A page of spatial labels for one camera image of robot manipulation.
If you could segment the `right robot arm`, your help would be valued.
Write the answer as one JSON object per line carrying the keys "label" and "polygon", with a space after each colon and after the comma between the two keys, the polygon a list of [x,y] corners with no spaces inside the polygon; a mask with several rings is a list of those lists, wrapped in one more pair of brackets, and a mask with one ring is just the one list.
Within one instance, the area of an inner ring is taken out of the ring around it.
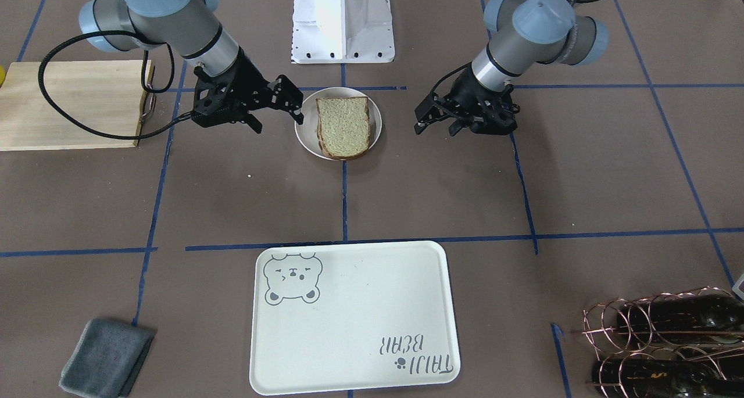
{"label": "right robot arm", "polygon": [[262,124],[254,110],[274,109],[303,123],[303,94],[288,77],[266,80],[214,14],[220,0],[93,0],[78,22],[96,48],[123,53],[167,44],[194,68],[189,119],[202,127]]}

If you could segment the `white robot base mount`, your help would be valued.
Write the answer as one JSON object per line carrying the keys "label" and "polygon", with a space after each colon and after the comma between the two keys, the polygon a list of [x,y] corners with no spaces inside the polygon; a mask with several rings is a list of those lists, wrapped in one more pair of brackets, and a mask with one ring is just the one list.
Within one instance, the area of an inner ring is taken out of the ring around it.
{"label": "white robot base mount", "polygon": [[293,0],[291,62],[390,63],[391,0]]}

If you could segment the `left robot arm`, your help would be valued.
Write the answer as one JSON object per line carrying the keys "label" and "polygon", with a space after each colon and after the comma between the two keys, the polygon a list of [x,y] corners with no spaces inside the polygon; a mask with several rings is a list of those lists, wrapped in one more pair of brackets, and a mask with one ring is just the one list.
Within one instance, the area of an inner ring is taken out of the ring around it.
{"label": "left robot arm", "polygon": [[[607,48],[600,20],[575,13],[575,6],[599,0],[489,0],[483,21],[492,38],[454,74],[448,94],[435,90],[416,107],[416,134],[452,119],[451,135],[508,135],[517,128],[519,107],[513,80],[533,64],[585,65]],[[291,61],[388,63],[394,60],[389,0],[294,0]]]}

